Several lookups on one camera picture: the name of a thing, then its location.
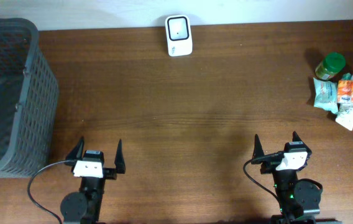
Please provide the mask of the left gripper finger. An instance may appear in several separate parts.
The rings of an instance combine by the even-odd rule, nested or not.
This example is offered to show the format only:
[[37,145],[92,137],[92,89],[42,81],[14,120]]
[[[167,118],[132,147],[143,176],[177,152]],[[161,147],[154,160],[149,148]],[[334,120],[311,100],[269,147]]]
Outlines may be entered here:
[[84,137],[80,137],[77,145],[67,154],[66,160],[81,160],[83,157],[83,149],[85,145]]
[[122,139],[119,140],[117,145],[117,151],[115,155],[114,164],[116,166],[116,172],[118,174],[125,174],[126,173],[126,164],[122,152]]

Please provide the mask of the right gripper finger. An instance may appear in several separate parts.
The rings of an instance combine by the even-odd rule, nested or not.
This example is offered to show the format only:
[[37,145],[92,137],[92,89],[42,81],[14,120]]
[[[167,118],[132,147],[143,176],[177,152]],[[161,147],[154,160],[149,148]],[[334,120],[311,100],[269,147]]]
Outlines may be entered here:
[[312,154],[312,150],[303,142],[303,140],[299,137],[298,133],[296,131],[293,131],[292,134],[292,141],[293,142],[301,142],[301,145],[303,145],[306,149],[306,152],[308,154]]
[[259,135],[256,134],[255,137],[254,137],[254,151],[253,151],[253,154],[252,154],[252,158],[256,159],[256,158],[259,158],[259,157],[262,157],[262,156],[264,156],[264,151],[262,149],[262,145],[261,145],[261,142],[260,142],[260,139],[259,139]]

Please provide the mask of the teal wet wipes pack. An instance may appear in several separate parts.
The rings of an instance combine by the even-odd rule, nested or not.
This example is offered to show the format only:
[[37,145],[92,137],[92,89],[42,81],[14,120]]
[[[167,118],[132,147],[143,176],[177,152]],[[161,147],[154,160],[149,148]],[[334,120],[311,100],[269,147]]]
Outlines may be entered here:
[[313,81],[315,89],[314,107],[337,114],[337,84],[316,78],[313,78]]

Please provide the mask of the orange tissue pack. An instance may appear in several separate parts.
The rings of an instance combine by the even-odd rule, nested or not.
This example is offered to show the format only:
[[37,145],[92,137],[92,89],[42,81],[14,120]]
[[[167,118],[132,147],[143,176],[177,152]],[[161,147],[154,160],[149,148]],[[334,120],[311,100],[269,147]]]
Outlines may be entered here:
[[342,105],[353,103],[353,80],[339,80],[337,84],[337,102]]

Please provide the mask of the small teal tissue pack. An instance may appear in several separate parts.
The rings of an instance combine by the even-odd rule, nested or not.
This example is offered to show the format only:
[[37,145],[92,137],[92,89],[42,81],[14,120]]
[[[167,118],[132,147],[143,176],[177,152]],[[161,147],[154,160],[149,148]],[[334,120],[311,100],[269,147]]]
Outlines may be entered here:
[[350,73],[346,73],[342,76],[341,80],[350,80],[352,75]]

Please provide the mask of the green round item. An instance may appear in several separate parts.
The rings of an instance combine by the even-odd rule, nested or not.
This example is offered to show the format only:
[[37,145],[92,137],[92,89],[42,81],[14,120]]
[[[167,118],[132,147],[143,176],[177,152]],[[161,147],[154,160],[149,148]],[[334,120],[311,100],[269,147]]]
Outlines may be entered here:
[[315,69],[315,75],[321,80],[334,78],[346,66],[345,57],[337,52],[327,54]]

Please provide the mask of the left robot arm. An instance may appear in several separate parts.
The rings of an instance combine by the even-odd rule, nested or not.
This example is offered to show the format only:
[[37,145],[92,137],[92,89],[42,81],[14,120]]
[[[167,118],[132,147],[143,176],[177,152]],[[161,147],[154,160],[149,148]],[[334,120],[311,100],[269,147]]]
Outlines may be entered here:
[[71,167],[74,177],[81,179],[80,188],[64,197],[60,211],[64,223],[97,223],[101,210],[104,186],[107,180],[116,180],[117,175],[126,173],[122,153],[122,141],[117,144],[115,167],[104,167],[104,152],[84,150],[85,140],[66,156],[66,165]]

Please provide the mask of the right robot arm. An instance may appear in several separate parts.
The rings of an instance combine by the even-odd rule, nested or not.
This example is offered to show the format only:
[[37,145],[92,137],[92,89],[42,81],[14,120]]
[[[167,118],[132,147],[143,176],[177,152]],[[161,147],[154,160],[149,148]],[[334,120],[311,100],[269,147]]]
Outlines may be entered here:
[[[319,204],[323,186],[311,179],[299,179],[297,172],[308,165],[312,150],[301,140],[294,131],[292,140],[287,142],[282,151],[273,154],[265,154],[258,135],[254,139],[254,151],[252,158],[244,166],[244,174],[260,188],[270,193],[277,201],[280,214],[273,215],[270,223],[294,224],[294,223],[339,223],[335,219],[320,219]],[[272,192],[252,178],[247,170],[248,164],[260,164],[261,174],[271,174],[274,181]]]

